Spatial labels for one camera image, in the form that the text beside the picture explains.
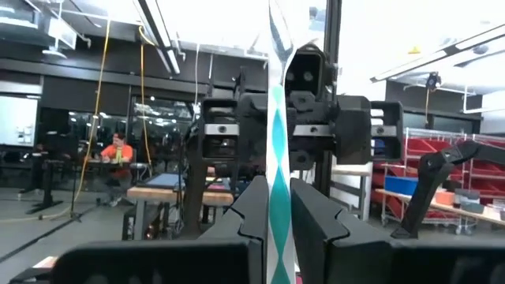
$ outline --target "blue bin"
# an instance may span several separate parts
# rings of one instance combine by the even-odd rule
[[[389,192],[413,195],[416,191],[417,178],[416,177],[388,177],[386,176],[386,183],[384,189]]]

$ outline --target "yellow sign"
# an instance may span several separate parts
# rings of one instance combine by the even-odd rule
[[[409,54],[420,54],[420,53],[421,53],[421,48],[419,46],[415,46],[411,50],[409,50]]]

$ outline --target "yellow cable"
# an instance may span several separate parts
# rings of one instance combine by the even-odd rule
[[[140,36],[142,36],[142,39],[145,40],[145,42],[151,44],[152,46],[155,46],[155,44],[149,40],[143,32],[143,27],[139,26],[139,33]],[[144,93],[144,44],[142,43],[140,45],[140,94],[141,94],[141,99],[142,99],[142,106],[145,106],[145,93]],[[144,142],[145,142],[145,151],[148,155],[148,162],[149,166],[151,166],[151,152],[149,151],[149,143],[148,143],[148,128],[145,124],[145,107],[142,107],[142,122],[144,124]]]
[[[100,95],[101,95],[101,91],[102,91],[103,69],[105,67],[105,59],[107,57],[107,48],[109,46],[109,34],[110,34],[110,19],[107,20],[107,31],[106,31],[106,35],[105,35],[105,44],[103,45],[102,65],[100,66],[98,90],[96,92],[95,113],[93,114],[93,123],[92,123],[91,129],[95,128],[95,124],[96,124],[96,120],[97,120],[96,118],[98,117],[98,114],[99,114]],[[82,170],[80,172],[79,188],[77,189],[77,192],[76,192],[76,195],[73,199],[73,202],[76,202],[77,198],[79,198],[80,191],[82,190],[82,186],[84,184],[84,173],[86,171],[86,166],[88,164],[88,156],[89,156],[89,153],[91,152],[91,148],[92,148],[92,139],[93,139],[93,135],[90,135],[89,141],[88,141],[88,150],[86,151],[86,156],[84,157],[84,162],[82,164]],[[23,222],[23,221],[33,221],[33,220],[40,220],[40,219],[56,219],[58,217],[63,216],[66,212],[68,212],[70,210],[70,208],[71,207],[68,206],[60,213],[53,214],[53,215],[40,215],[38,217],[0,220],[0,224]]]

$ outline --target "floor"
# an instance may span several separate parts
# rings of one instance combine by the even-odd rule
[[[42,197],[29,193],[23,196],[22,200],[18,200],[17,190],[0,189],[0,284],[7,283],[14,275],[35,265],[46,256],[61,255],[72,247],[90,241],[121,239],[122,216],[128,208],[96,207],[95,200],[101,197],[98,193],[83,192],[80,195],[75,211],[85,213],[80,219],[81,222],[71,222],[68,215],[39,221],[27,219],[28,215],[24,212]],[[64,211],[70,205],[71,194],[54,192],[54,198],[64,200],[64,203],[46,210],[45,213],[53,215]],[[369,222],[388,232],[397,226],[390,222],[386,227],[382,227],[378,220],[372,218]],[[480,223],[471,236],[456,236],[454,228],[433,226],[425,226],[420,232],[420,238],[437,240],[465,239],[482,242],[503,240],[504,237],[505,230],[493,230],[486,223]]]

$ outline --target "black robotic arm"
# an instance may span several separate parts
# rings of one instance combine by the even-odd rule
[[[467,140],[453,147],[423,155],[419,162],[416,191],[394,238],[417,238],[417,231],[425,218],[436,189],[449,178],[451,171],[471,159],[505,165],[505,151],[501,148]]]

